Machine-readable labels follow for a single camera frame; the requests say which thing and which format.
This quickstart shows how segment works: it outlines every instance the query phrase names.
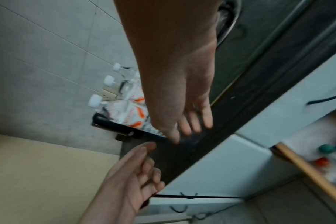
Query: wooden strip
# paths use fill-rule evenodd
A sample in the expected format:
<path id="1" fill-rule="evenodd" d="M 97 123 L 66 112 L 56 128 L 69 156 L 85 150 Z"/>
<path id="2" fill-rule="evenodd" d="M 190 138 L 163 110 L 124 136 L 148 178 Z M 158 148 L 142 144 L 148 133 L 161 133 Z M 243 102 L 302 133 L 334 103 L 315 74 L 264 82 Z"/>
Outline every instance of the wooden strip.
<path id="1" fill-rule="evenodd" d="M 276 145 L 286 157 L 288 157 L 298 168 L 309 176 L 322 190 L 324 190 L 334 201 L 336 201 L 336 186 L 330 183 L 318 170 L 302 159 L 284 143 Z"/>

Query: electrical outlet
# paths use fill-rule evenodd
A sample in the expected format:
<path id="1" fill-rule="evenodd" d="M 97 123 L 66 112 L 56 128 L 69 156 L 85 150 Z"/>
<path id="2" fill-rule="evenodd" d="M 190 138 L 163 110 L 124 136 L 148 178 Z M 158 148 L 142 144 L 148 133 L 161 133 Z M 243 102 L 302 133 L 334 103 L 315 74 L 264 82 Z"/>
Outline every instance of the electrical outlet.
<path id="1" fill-rule="evenodd" d="M 103 97 L 103 101 L 115 100 L 116 98 L 116 95 L 114 93 L 106 91 L 105 89 L 101 90 L 100 95 Z"/>

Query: white cabinet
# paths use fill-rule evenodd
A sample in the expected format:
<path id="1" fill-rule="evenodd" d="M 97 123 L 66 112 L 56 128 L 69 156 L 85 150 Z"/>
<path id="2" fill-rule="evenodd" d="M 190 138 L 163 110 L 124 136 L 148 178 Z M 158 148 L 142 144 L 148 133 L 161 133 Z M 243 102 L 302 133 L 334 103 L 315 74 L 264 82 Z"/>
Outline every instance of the white cabinet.
<path id="1" fill-rule="evenodd" d="M 160 194 L 244 197 L 298 172 L 271 151 L 231 135 L 173 180 Z"/>
<path id="2" fill-rule="evenodd" d="M 271 147 L 335 110 L 336 99 L 306 105 L 333 96 L 336 96 L 336 54 L 241 127 L 237 134 Z"/>
<path id="3" fill-rule="evenodd" d="M 141 209 L 139 216 L 169 213 L 185 213 L 189 216 L 214 213 L 222 209 L 242 203 L 242 199 L 235 198 L 159 198 L 150 199 L 150 204 Z"/>

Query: white bottle cap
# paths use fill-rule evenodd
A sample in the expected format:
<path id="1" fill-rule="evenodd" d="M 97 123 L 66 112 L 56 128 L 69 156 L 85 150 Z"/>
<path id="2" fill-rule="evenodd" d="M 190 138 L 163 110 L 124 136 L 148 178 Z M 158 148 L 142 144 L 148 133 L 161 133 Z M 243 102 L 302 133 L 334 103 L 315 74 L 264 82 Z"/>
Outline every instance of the white bottle cap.
<path id="1" fill-rule="evenodd" d="M 111 75 L 107 75 L 104 79 L 104 84 L 106 86 L 112 86 L 113 84 L 115 84 L 115 78 L 112 77 Z"/>
<path id="2" fill-rule="evenodd" d="M 113 66 L 113 70 L 114 70 L 115 72 L 119 72 L 120 69 L 121 69 L 121 64 L 119 64 L 119 63 L 115 63 L 114 66 Z"/>
<path id="3" fill-rule="evenodd" d="M 102 103 L 103 97 L 100 95 L 92 95 L 89 99 L 88 106 L 91 108 L 99 108 Z"/>

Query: green object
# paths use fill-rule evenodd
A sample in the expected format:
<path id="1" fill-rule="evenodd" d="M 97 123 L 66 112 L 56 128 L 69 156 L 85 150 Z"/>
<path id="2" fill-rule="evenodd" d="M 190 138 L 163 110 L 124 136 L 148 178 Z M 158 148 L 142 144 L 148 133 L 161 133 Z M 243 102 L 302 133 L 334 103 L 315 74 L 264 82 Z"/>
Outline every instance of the green object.
<path id="1" fill-rule="evenodd" d="M 336 148 L 332 145 L 324 144 L 318 147 L 318 150 L 322 153 L 330 154 L 336 151 Z"/>

